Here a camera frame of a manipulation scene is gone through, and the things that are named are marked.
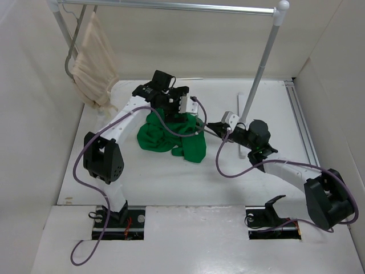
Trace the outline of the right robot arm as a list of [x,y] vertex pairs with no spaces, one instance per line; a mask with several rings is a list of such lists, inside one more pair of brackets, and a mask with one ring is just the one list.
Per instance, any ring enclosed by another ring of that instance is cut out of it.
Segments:
[[348,225],[358,220],[358,205],[340,173],[283,158],[270,145],[271,134],[264,121],[254,120],[248,127],[215,122],[208,123],[208,128],[221,137],[223,143],[231,141],[248,148],[253,168],[301,190],[310,219],[321,229],[329,230],[337,224]]

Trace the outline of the grey clothes hanger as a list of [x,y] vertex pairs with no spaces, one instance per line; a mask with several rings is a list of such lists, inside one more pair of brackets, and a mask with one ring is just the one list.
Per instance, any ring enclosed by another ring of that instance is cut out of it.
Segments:
[[222,139],[222,137],[221,137],[221,136],[219,136],[219,135],[217,135],[215,132],[213,132],[213,131],[211,131],[211,130],[207,130],[207,129],[205,128],[205,126],[203,125],[202,121],[200,121],[200,120],[197,120],[197,121],[196,121],[196,128],[197,128],[198,130],[200,130],[200,131],[204,131],[205,133],[207,133],[207,134],[209,134],[209,135],[212,135],[212,136],[214,136],[214,137],[217,137],[217,138]]

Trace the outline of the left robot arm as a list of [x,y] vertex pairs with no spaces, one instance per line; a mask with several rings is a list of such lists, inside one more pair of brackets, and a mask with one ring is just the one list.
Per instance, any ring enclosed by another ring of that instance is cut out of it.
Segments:
[[163,110],[168,122],[180,122],[188,111],[195,113],[196,106],[189,107],[189,87],[171,87],[172,76],[155,71],[150,82],[138,85],[123,109],[93,134],[84,137],[90,143],[83,155],[83,167],[95,179],[109,202],[103,207],[106,222],[121,226],[127,221],[128,202],[122,193],[120,176],[124,169],[121,145],[154,109]]

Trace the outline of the green t shirt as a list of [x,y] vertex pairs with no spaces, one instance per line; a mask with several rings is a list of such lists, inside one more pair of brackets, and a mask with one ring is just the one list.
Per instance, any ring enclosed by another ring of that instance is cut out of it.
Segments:
[[206,157],[206,141],[201,130],[203,121],[191,114],[178,115],[182,123],[167,123],[164,111],[157,109],[146,117],[146,123],[137,133],[141,149],[152,152],[171,152],[192,163],[201,163]]

